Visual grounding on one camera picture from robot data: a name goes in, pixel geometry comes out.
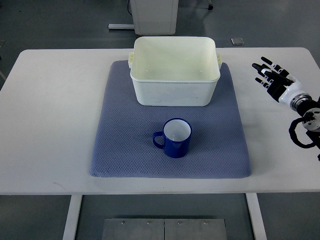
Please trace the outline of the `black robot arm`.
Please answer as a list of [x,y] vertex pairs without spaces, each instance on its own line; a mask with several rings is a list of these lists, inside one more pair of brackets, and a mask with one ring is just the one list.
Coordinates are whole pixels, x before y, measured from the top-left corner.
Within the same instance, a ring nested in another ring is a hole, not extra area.
[[[293,120],[288,129],[289,136],[294,144],[303,149],[313,147],[320,148],[320,99],[313,100],[307,93],[302,93],[293,98],[291,107],[300,117]],[[306,135],[311,143],[302,143],[297,136],[296,127],[298,124],[306,129]]]

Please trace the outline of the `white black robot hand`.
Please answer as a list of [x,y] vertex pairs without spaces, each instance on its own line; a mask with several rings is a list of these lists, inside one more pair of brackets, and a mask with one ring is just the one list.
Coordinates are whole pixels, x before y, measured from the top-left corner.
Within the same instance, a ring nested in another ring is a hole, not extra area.
[[253,63],[252,67],[262,77],[255,80],[261,84],[267,93],[278,103],[293,107],[295,101],[308,94],[302,84],[286,69],[262,56],[263,64]]

